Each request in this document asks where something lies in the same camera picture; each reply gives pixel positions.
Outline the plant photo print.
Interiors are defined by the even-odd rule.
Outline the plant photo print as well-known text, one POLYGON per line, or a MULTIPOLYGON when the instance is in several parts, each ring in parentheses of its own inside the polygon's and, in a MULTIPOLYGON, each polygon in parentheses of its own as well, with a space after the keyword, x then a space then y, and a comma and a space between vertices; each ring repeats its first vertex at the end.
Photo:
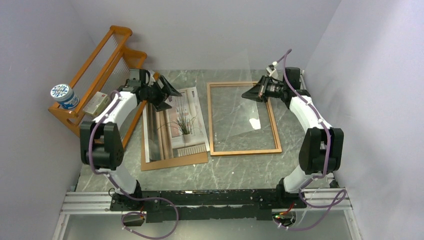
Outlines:
POLYGON ((205 121, 196 87, 181 88, 181 97, 170 96, 171 108, 156 111, 146 106, 149 162, 210 151, 205 121))

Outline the wooden picture frame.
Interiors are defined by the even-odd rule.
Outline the wooden picture frame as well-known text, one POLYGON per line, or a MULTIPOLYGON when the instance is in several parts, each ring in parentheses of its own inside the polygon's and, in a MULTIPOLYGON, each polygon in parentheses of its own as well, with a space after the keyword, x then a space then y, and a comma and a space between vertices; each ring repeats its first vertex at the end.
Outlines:
POLYGON ((242 98, 242 93, 254 84, 253 81, 207 83, 211 156, 283 152, 271 103, 242 98))

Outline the brown backing board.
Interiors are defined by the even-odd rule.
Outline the brown backing board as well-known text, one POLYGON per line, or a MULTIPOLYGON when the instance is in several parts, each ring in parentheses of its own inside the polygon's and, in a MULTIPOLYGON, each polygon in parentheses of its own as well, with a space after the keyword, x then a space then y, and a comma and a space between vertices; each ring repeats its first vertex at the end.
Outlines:
POLYGON ((141 113, 141 171, 159 170, 166 168, 174 168, 188 165, 205 164, 209 161, 208 152, 199 152, 196 154, 180 156, 170 159, 164 159, 153 162, 146 162, 150 159, 148 146, 148 130, 147 130, 147 107, 143 107, 141 113))

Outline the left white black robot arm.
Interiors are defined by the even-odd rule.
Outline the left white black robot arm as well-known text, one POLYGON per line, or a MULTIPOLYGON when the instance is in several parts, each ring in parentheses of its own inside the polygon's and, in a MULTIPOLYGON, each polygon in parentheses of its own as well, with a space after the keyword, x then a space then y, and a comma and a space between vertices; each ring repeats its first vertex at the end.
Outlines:
POLYGON ((132 68, 125 83, 111 92, 111 102, 92 121, 80 124, 80 155, 95 175, 103 175, 114 187, 111 205, 117 210, 138 211, 143 207, 140 183, 123 165, 124 144, 119 128, 141 103, 153 105, 157 112, 171 109, 169 97, 181 97, 167 79, 155 72, 132 68))

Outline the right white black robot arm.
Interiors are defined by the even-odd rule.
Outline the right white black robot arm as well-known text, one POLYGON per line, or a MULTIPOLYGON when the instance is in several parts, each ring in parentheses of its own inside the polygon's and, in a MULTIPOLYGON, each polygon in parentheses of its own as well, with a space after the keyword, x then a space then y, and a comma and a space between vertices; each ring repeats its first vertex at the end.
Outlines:
POLYGON ((280 99, 305 132, 297 167, 276 186, 275 202, 282 208, 304 202, 303 189, 339 170, 342 161, 344 132, 322 117, 310 93, 302 87, 302 78, 298 67, 285 68, 282 79, 274 68, 268 67, 267 74, 241 95, 260 103, 266 103, 269 98, 280 99))

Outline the orange wooden shelf rack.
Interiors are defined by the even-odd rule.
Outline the orange wooden shelf rack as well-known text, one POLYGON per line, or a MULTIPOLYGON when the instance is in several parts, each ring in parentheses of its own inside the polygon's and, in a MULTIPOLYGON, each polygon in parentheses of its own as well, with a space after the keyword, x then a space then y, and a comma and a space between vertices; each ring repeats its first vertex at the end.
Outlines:
POLYGON ((148 55, 127 46, 132 34, 132 30, 128 27, 110 26, 106 35, 69 83, 71 88, 75 88, 80 82, 86 84, 78 94, 80 97, 78 105, 73 109, 64 109, 55 102, 48 108, 49 112, 77 137, 80 136, 82 121, 89 118, 84 112, 84 107, 94 94, 96 92, 109 94, 125 83, 130 69, 143 67, 148 55))

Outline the white red small box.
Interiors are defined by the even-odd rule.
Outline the white red small box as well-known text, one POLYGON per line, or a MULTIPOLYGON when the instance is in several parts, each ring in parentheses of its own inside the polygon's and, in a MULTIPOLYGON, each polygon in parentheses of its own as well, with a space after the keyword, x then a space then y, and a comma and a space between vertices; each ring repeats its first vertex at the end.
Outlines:
POLYGON ((91 117, 98 117, 110 104, 110 96, 106 93, 97 91, 90 101, 83 108, 83 112, 91 117))

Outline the blue white round tin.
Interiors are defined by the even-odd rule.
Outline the blue white round tin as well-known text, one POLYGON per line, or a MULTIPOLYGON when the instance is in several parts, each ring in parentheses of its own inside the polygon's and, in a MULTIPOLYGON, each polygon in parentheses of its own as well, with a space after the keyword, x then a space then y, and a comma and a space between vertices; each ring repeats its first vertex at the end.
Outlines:
POLYGON ((72 110, 80 103, 80 98, 68 84, 54 86, 50 96, 65 110, 72 110))

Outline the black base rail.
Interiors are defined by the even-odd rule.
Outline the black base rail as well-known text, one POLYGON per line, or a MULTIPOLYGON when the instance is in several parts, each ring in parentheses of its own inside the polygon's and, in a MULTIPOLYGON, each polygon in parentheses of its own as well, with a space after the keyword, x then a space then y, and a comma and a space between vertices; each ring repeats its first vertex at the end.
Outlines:
POLYGON ((285 211, 306 208, 296 193, 287 193, 282 184, 275 188, 227 190, 137 190, 135 201, 111 195, 112 212, 143 212, 147 223, 164 221, 256 219, 270 220, 285 211))

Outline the aluminium extrusion rail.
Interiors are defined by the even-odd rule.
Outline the aluminium extrusion rail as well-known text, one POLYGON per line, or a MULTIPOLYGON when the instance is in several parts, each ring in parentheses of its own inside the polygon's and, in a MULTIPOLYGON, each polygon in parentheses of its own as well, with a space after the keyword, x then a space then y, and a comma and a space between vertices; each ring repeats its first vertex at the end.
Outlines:
POLYGON ((145 191, 131 210, 107 192, 68 192, 55 240, 360 240, 353 206, 337 188, 145 191))

